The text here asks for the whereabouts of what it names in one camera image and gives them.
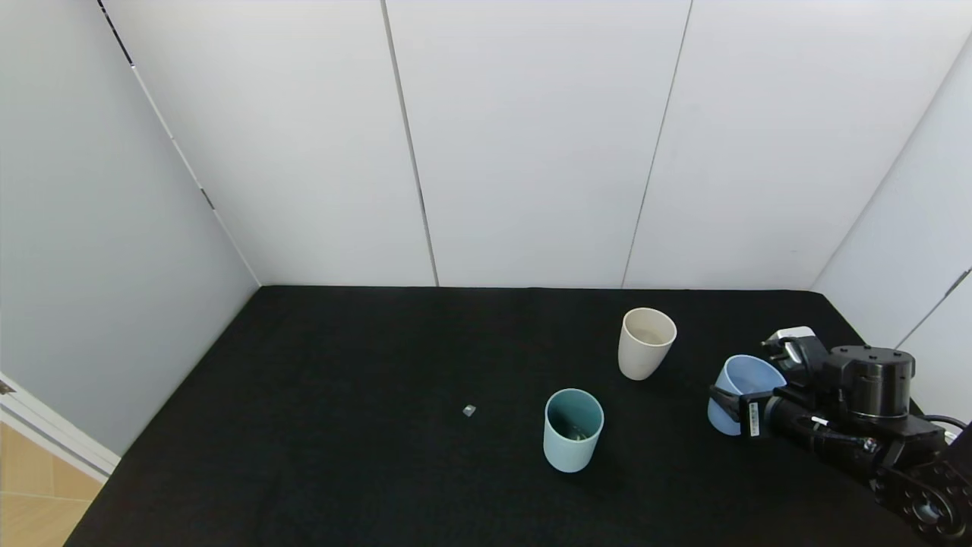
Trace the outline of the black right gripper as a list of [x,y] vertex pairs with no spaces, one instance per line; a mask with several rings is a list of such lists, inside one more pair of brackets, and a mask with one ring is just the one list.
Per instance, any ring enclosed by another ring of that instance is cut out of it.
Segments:
[[709,399],[727,419],[740,423],[743,436],[749,438],[806,439],[809,433],[796,419],[815,409],[815,396],[802,389],[772,389],[756,394],[733,392],[709,385]]

